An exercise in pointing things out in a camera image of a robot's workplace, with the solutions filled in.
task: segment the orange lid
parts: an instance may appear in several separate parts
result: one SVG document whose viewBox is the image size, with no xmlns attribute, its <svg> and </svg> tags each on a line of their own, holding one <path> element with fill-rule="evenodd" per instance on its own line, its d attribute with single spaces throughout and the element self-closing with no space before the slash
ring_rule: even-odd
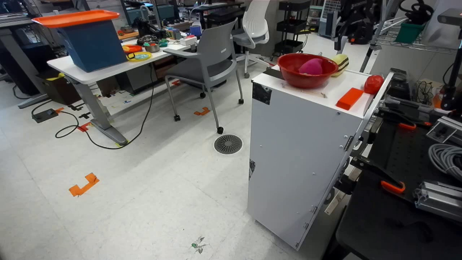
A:
<svg viewBox="0 0 462 260">
<path fill-rule="evenodd" d="M 87 25 L 87 23 L 96 23 L 96 22 L 105 22 L 118 19 L 118 13 L 102 10 L 102 9 L 93 9 L 86 12 L 74 12 L 74 13 L 64 13 L 64 14 L 56 14 L 56 16 L 44 16 L 44 17 L 34 17 L 33 22 L 50 27 L 50 29 L 60 29 L 60 27 L 70 27 L 70 26 L 79 26 L 79 25 Z"/>
</svg>

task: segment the blue container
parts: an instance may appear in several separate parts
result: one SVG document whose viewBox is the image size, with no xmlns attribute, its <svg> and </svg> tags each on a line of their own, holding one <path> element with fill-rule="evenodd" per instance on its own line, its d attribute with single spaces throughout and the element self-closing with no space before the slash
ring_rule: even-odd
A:
<svg viewBox="0 0 462 260">
<path fill-rule="evenodd" d="M 73 64 L 90 72 L 125 62 L 112 22 L 98 22 L 57 29 Z"/>
</svg>

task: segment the office chair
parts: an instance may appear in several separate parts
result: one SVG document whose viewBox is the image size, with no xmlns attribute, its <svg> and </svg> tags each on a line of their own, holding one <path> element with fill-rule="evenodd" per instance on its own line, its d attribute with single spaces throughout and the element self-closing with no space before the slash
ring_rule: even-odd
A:
<svg viewBox="0 0 462 260">
<path fill-rule="evenodd" d="M 242 29 L 232 33 L 236 45 L 246 51 L 238 61 L 243 59 L 243 77 L 248 78 L 248 61 L 269 66 L 261 55 L 249 53 L 248 49 L 255 49 L 256 45 L 265 45 L 269 40 L 268 25 L 264 19 L 269 0 L 252 0 L 243 13 Z"/>
<path fill-rule="evenodd" d="M 239 90 L 238 104 L 243 104 L 242 87 L 239 81 L 238 71 L 235 69 L 235 53 L 230 38 L 230 30 L 235 25 L 236 19 L 230 23 L 225 23 L 222 26 L 204 29 L 197 45 L 197 52 L 178 52 L 178 51 L 167 51 L 168 53 L 183 56 L 186 61 L 177 64 L 165 72 L 164 82 L 167 87 L 168 98 L 174 113 L 174 121 L 178 121 L 180 117 L 176 111 L 176 105 L 171 97 L 171 90 L 168 81 L 177 78 L 184 82 L 190 82 L 194 85 L 200 85 L 202 91 L 207 94 L 215 124 L 216 133 L 222 134 L 223 129 L 219 126 L 213 97 L 212 87 L 223 82 L 230 74 L 235 74 L 236 85 Z"/>
</svg>

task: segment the desk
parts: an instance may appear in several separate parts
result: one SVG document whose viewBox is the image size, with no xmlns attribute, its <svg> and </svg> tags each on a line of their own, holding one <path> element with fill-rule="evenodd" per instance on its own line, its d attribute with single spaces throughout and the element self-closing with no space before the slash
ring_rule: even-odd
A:
<svg viewBox="0 0 462 260">
<path fill-rule="evenodd" d="M 451 179 L 438 173 L 428 162 L 427 147 L 431 142 L 424 133 L 420 129 L 402 131 L 395 124 L 383 123 L 369 155 L 372 162 L 405 182 L 407 198 L 421 179 L 451 183 Z M 373 260 L 462 257 L 460 225 L 415 209 L 381 191 L 378 183 L 378 175 L 362 172 L 336 230 L 336 241 L 342 247 Z M 425 227 L 430 230 L 428 237 L 424 235 Z"/>
<path fill-rule="evenodd" d="M 206 27 L 204 12 L 217 10 L 217 9 L 228 9 L 228 7 L 233 7 L 233 6 L 239 7 L 242 4 L 243 4 L 243 1 L 200 4 L 200 6 L 191 7 L 190 12 L 199 13 L 200 25 L 202 25 L 202 27 Z"/>
<path fill-rule="evenodd" d="M 31 25 L 33 22 L 27 17 L 10 17 L 7 14 L 0 16 L 0 45 L 4 46 L 7 52 L 12 56 L 15 64 L 21 68 L 21 71 L 27 75 L 30 82 L 41 92 L 38 95 L 34 95 L 28 98 L 27 101 L 18 104 L 18 108 L 24 108 L 28 105 L 33 105 L 36 103 L 40 103 L 46 100 L 46 94 L 43 94 L 41 82 L 37 79 L 37 69 L 31 64 L 31 61 L 27 58 L 24 51 L 17 45 L 15 39 L 12 38 L 11 29 Z"/>
<path fill-rule="evenodd" d="M 183 49 L 181 45 L 168 45 L 168 49 L 180 51 Z M 126 139 L 109 123 L 109 113 L 108 110 L 100 104 L 100 101 L 92 94 L 90 87 L 96 84 L 96 81 L 148 65 L 151 62 L 160 61 L 165 56 L 170 56 L 170 53 L 165 53 L 163 51 L 152 53 L 150 59 L 138 61 L 138 62 L 122 62 L 116 64 L 113 66 L 96 69 L 92 72 L 85 72 L 80 68 L 77 68 L 70 56 L 63 56 L 57 59 L 47 61 L 47 64 L 66 75 L 69 82 L 74 87 L 76 92 L 80 95 L 83 103 L 86 104 L 87 110 L 90 111 L 93 120 L 92 124 L 106 137 L 113 140 L 118 144 L 126 144 Z"/>
</svg>

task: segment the gray office chair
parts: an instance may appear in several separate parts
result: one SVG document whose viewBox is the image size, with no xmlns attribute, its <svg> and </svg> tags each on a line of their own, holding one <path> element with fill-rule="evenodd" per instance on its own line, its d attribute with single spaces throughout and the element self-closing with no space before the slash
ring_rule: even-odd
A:
<svg viewBox="0 0 462 260">
<path fill-rule="evenodd" d="M 183 82 L 190 82 L 194 85 L 200 85 L 203 94 L 207 94 L 215 123 L 216 133 L 222 134 L 223 129 L 219 126 L 213 98 L 212 98 L 212 87 L 223 82 L 226 78 L 235 74 L 236 85 L 239 90 L 238 104 L 243 104 L 242 87 L 239 81 L 239 75 L 236 71 L 235 52 L 230 38 L 230 30 L 236 20 L 210 27 L 203 30 L 200 42 L 197 45 L 197 52 L 178 52 L 178 51 L 167 51 L 168 53 L 178 55 L 186 58 L 186 61 L 177 64 L 171 69 L 165 72 L 164 82 L 167 87 L 168 98 L 174 113 L 174 121 L 178 121 L 180 117 L 176 111 L 176 105 L 171 97 L 171 90 L 168 81 L 177 78 Z"/>
</svg>

